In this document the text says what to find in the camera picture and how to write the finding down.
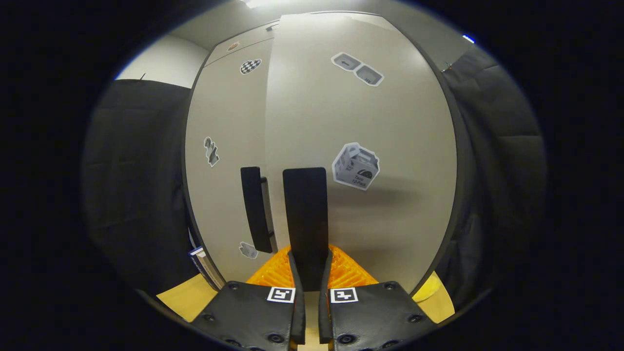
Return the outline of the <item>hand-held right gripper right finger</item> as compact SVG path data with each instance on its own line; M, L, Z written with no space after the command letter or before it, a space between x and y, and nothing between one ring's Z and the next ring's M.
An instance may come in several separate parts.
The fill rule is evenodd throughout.
M379 282L330 245L318 302L319 340L331 351L385 351L437 324L397 281Z

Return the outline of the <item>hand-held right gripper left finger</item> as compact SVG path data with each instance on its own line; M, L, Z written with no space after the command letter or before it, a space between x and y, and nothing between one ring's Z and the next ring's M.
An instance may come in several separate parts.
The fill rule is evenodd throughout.
M228 281L192 325L244 351L295 351L304 344L305 294L291 247L246 282Z

